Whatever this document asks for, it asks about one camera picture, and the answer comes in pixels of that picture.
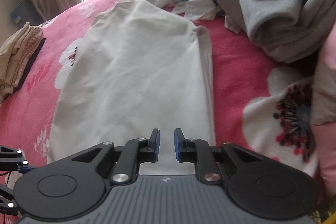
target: metal screw cap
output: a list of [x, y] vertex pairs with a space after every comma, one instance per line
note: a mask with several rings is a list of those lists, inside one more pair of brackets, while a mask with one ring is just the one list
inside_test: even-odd
[[112, 179], [116, 182], [124, 182], [129, 179], [129, 176], [126, 174], [115, 174]]
[[221, 179], [221, 176], [216, 173], [209, 173], [204, 176], [206, 181], [218, 181]]

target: white flower print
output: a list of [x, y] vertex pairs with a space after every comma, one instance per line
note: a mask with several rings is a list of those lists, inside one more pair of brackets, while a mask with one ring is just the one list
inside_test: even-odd
[[45, 158], [49, 151], [49, 139], [46, 136], [47, 129], [41, 131], [41, 134], [37, 136], [36, 142], [34, 143], [34, 150], [39, 152], [42, 158]]
[[56, 78], [54, 86], [57, 90], [61, 90], [64, 86], [65, 80], [68, 77], [72, 66], [74, 64], [75, 58], [76, 58], [76, 52], [77, 47], [80, 44], [82, 38], [76, 39], [70, 45], [65, 49], [65, 51], [62, 53], [59, 63], [62, 66], [62, 68], [59, 70]]
[[[291, 115], [293, 112], [290, 113], [291, 115], [285, 113], [279, 104], [284, 98], [287, 98], [289, 90], [295, 89], [298, 86], [310, 86], [311, 83], [311, 77], [303, 79], [303, 76], [298, 71], [290, 67], [277, 67], [268, 76], [268, 91], [270, 96], [252, 99], [245, 107], [242, 116], [243, 134], [253, 150], [300, 169], [309, 175], [313, 175], [316, 171], [316, 152], [311, 153], [309, 151], [309, 160], [303, 161], [302, 153], [299, 151], [301, 148], [295, 146], [295, 144], [301, 145], [299, 141], [296, 141], [295, 144], [286, 140], [281, 140], [280, 142], [279, 137], [283, 136], [286, 126], [292, 127], [290, 122], [285, 122], [283, 115], [288, 115], [292, 119]], [[296, 109], [294, 114], [296, 116], [301, 115], [299, 109]], [[303, 127], [302, 131], [304, 131], [305, 125], [300, 123], [300, 121], [298, 122], [297, 117], [295, 119], [296, 126], [299, 125], [300, 129]]]
[[88, 18], [89, 16], [92, 15], [92, 13], [94, 12], [94, 3], [89, 3], [86, 5], [81, 5], [80, 7], [78, 7], [78, 10], [80, 11], [80, 16], [86, 17]]

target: white towel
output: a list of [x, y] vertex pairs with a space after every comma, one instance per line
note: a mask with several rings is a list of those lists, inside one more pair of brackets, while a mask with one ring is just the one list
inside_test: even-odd
[[116, 146], [153, 128], [159, 162], [142, 174], [192, 174], [178, 163], [174, 129], [215, 144], [208, 30], [145, 0], [118, 3], [95, 22], [77, 50], [51, 126], [48, 162], [104, 141]]

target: wall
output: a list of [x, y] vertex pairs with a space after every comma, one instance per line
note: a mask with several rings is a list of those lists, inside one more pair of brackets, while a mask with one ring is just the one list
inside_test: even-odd
[[11, 20], [11, 11], [23, 0], [0, 0], [0, 46], [4, 41], [14, 34], [18, 27]]

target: gray sweater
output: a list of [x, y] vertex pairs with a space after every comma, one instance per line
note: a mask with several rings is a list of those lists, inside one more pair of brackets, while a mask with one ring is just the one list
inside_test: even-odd
[[250, 40], [277, 61], [317, 50], [336, 18], [336, 0], [217, 0]]

